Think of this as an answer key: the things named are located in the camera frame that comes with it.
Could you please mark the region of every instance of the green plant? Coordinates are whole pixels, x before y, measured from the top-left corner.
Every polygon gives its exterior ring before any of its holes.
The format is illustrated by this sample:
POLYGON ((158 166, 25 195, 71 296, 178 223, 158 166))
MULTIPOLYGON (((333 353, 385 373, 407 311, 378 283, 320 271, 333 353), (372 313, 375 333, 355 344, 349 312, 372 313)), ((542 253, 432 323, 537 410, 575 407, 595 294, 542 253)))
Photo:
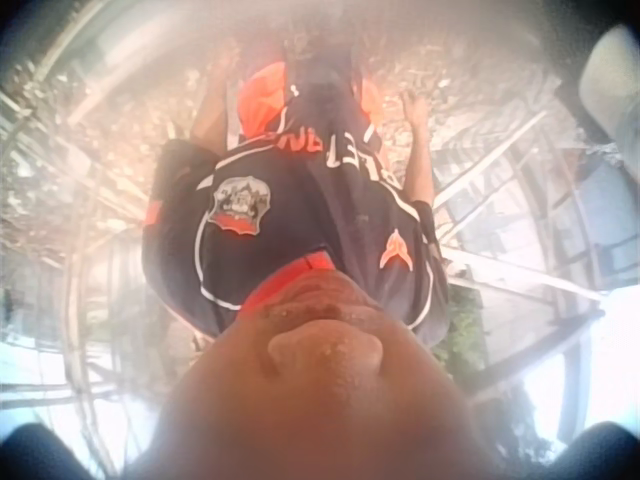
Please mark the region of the green plant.
POLYGON ((475 291, 450 286, 448 315, 449 333, 433 354, 455 379, 484 363, 481 304, 475 291))

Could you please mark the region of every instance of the sleeve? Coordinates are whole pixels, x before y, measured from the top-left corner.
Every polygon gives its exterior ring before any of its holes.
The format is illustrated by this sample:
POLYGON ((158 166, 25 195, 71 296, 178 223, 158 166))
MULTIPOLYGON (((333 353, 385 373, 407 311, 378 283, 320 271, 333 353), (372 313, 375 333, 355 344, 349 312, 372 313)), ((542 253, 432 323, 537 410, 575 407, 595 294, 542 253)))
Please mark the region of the sleeve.
POLYGON ((142 268, 148 284, 175 313, 203 333, 208 318, 195 268, 195 241, 209 208, 208 177, 216 155, 182 140, 168 142, 156 167, 142 234, 142 268))
POLYGON ((414 333, 422 342, 434 347, 444 340, 449 331, 448 303, 449 285, 444 270, 440 244, 436 237, 436 226, 433 218, 433 209, 426 202, 415 201, 413 207, 418 211, 422 234, 427 239, 426 261, 432 272, 431 307, 427 318, 420 323, 414 333))

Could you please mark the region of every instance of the logo patch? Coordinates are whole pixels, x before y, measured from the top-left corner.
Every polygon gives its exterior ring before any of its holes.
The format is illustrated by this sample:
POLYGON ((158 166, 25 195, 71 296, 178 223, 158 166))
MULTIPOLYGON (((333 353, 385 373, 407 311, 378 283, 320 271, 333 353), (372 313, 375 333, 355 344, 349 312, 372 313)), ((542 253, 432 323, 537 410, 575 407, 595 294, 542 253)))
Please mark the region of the logo patch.
POLYGON ((271 208, 271 190, 254 177, 229 178, 213 194, 209 222, 238 235, 258 235, 260 221, 271 208))
POLYGON ((391 234, 389 240, 387 241, 387 249, 382 254, 382 258, 380 259, 380 269, 383 269, 387 262, 393 257, 400 257, 409 267, 409 271, 413 272, 413 260, 411 259, 411 255, 409 255, 407 242, 405 242, 404 239, 400 236, 400 232, 398 232, 397 228, 395 232, 391 234))

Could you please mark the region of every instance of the hand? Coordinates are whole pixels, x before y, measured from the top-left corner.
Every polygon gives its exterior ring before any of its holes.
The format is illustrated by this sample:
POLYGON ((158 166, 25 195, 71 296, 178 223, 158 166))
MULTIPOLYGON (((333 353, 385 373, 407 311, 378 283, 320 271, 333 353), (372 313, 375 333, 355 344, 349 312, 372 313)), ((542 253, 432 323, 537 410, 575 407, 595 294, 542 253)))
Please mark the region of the hand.
POLYGON ((226 83, 233 74, 239 58, 240 47, 238 43, 232 38, 223 40, 212 55, 212 62, 209 67, 210 83, 226 83))
POLYGON ((430 112, 430 105, 427 99, 421 95, 416 95, 411 90, 402 92, 400 98, 404 108, 404 118, 409 122, 411 128, 426 128, 430 112))

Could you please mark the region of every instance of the person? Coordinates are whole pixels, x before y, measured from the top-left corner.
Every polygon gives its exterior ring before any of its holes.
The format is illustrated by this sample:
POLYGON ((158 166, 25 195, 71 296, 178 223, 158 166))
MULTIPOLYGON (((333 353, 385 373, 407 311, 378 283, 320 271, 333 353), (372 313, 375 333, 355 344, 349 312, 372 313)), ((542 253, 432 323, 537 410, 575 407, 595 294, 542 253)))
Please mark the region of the person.
POLYGON ((379 94, 348 52, 291 63, 258 50, 244 51, 240 144, 227 151, 226 61, 190 140, 159 159, 145 274, 215 341, 132 478, 490 475, 428 350, 448 320, 426 101, 402 94, 414 141, 401 186, 379 94))

